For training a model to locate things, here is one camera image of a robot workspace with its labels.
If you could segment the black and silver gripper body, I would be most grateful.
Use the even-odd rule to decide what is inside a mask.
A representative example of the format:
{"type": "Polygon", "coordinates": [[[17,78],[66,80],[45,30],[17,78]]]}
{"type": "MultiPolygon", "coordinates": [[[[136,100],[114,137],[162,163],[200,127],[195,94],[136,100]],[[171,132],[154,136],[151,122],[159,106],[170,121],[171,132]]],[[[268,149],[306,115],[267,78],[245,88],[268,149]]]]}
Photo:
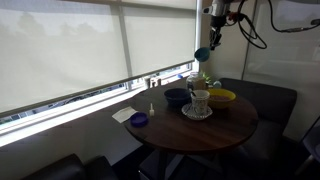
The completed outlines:
{"type": "Polygon", "coordinates": [[[226,24],[227,22],[227,16],[212,16],[211,17],[211,30],[210,30],[210,43],[211,44],[218,44],[222,34],[221,34],[221,28],[226,24]]]}

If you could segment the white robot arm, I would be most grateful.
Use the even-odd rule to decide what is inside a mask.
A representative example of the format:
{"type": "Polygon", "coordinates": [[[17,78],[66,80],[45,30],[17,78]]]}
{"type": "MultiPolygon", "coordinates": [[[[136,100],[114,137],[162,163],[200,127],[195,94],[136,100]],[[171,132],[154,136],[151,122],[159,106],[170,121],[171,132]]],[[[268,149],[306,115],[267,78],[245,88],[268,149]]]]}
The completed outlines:
{"type": "Polygon", "coordinates": [[[259,49],[266,49],[267,44],[258,35],[256,29],[249,17],[242,13],[242,7],[246,0],[212,0],[210,6],[202,9],[202,13],[211,16],[210,33],[209,33],[209,49],[213,51],[220,46],[222,38],[221,28],[224,26],[238,25],[240,32],[244,38],[252,45],[259,49]],[[246,20],[254,35],[245,31],[241,25],[241,21],[246,20]]]}

